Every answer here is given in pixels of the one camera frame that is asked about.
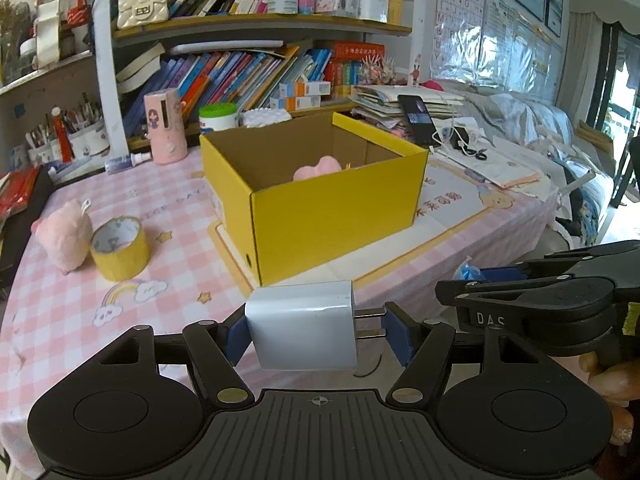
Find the person's right hand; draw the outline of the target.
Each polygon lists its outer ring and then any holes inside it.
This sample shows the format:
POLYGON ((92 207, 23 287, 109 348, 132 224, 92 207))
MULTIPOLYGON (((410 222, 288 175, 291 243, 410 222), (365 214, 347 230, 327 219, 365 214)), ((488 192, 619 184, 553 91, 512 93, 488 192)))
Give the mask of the person's right hand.
POLYGON ((639 361, 613 365, 606 370, 600 365, 596 352, 579 357, 578 365, 588 375, 588 385, 604 397, 613 415, 611 443, 628 444, 634 435, 634 416, 628 410, 631 401, 638 401, 639 361))

